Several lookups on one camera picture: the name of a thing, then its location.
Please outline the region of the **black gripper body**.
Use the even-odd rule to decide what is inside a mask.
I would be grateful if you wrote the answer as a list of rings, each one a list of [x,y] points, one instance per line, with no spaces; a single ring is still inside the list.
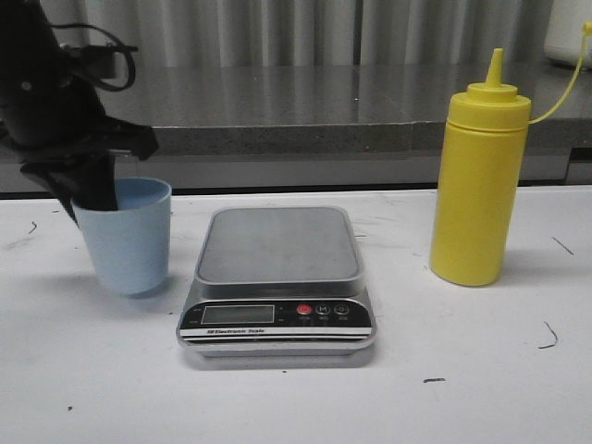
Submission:
[[[37,1],[1,4],[1,140],[25,161],[80,154],[131,154],[141,160],[158,148],[154,130],[110,117],[97,92],[118,93],[136,78],[135,47],[116,47],[117,76],[72,74],[55,32]]]

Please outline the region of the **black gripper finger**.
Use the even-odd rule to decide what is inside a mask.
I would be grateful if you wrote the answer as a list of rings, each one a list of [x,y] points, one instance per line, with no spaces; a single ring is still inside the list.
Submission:
[[[59,163],[29,162],[20,167],[20,172],[56,198],[74,224],[78,224],[72,200],[78,195],[79,185],[71,168]]]
[[[109,155],[86,157],[75,170],[73,202],[93,211],[117,210],[115,160]]]

